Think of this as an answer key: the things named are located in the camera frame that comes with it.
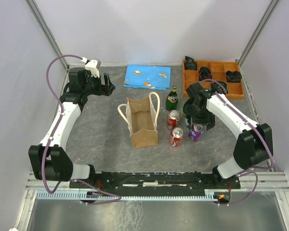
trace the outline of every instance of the brown paper bag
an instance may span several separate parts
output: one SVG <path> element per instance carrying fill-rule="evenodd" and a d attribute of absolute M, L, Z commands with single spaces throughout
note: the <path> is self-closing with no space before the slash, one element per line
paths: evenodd
<path fill-rule="evenodd" d="M 151 96 L 158 99 L 157 111 L 154 109 Z M 126 117 L 121 107 L 126 107 Z M 120 104 L 118 111 L 128 125 L 133 148 L 148 147 L 158 144 L 157 122 L 160 100 L 158 94 L 151 92 L 149 97 L 141 101 L 128 99 L 127 104 Z"/>

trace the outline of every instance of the soda can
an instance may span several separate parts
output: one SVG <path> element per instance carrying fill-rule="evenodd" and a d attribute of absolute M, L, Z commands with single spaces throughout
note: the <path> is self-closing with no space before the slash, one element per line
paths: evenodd
<path fill-rule="evenodd" d="M 170 133 L 169 143 L 172 147 L 178 147 L 181 145 L 184 137 L 184 132 L 181 128 L 174 128 Z"/>
<path fill-rule="evenodd" d="M 180 121 L 180 113 L 176 110 L 172 110 L 167 115 L 166 127 L 174 129 L 178 126 Z"/>
<path fill-rule="evenodd" d="M 202 133 L 204 133 L 204 126 L 201 124 L 193 124 L 188 137 L 191 141 L 197 141 Z"/>

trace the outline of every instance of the orange tray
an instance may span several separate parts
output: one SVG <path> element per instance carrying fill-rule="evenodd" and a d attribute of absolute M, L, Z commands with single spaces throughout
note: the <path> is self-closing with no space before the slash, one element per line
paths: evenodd
<path fill-rule="evenodd" d="M 229 100 L 241 100 L 244 98 L 244 89 L 242 82 L 240 83 L 229 83 L 226 79 L 227 71 L 239 71 L 239 67 L 236 62 L 211 62 L 211 61 L 196 61 L 197 70 L 189 71 L 185 70 L 185 60 L 182 63 L 182 79 L 183 79 L 183 97 L 188 98 L 186 89 L 189 85 L 199 82 L 198 70 L 202 66 L 208 67 L 212 72 L 212 79 L 217 81 L 224 81 L 228 85 L 228 94 L 226 94 Z M 212 82 L 203 82 L 201 86 L 203 88 L 210 87 Z"/>

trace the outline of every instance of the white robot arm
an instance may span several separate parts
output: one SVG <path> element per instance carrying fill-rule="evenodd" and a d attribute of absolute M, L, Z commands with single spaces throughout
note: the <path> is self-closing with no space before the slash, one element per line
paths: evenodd
<path fill-rule="evenodd" d="M 115 86 L 111 83 L 108 74 L 104 74 L 105 84 L 102 85 L 97 59 L 82 58 L 85 67 L 71 68 L 68 73 L 69 83 L 60 97 L 64 111 L 59 107 L 57 115 L 46 136 L 39 145 L 32 145 L 29 149 L 29 158 L 36 179 L 41 180 L 42 155 L 50 140 L 45 162 L 45 177 L 47 180 L 68 181 L 70 179 L 87 179 L 94 173 L 94 167 L 73 163 L 67 156 L 65 149 L 67 139 L 76 119 L 79 117 L 88 95 L 111 95 Z M 58 120 L 61 119 L 53 136 L 51 133 Z"/>
<path fill-rule="evenodd" d="M 192 84 L 187 93 L 190 97 L 186 102 L 187 118 L 190 116 L 192 122 L 207 125 L 210 129 L 215 125 L 215 115 L 226 124 L 237 140 L 233 156 L 215 167 L 221 179 L 227 179 L 273 155 L 271 128 L 267 124 L 259 125 L 244 115 L 227 100 L 217 85 L 203 89 L 199 83 Z"/>

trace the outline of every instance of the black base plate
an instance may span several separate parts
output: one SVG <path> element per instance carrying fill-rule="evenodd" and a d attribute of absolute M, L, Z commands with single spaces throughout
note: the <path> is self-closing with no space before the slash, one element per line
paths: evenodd
<path fill-rule="evenodd" d="M 94 179 L 86 179 L 90 185 L 121 196 L 204 196 L 205 189 L 240 189 L 239 179 L 235 176 L 214 182 L 212 174 L 199 172 L 102 172 Z M 71 181 L 70 188 L 89 188 Z"/>

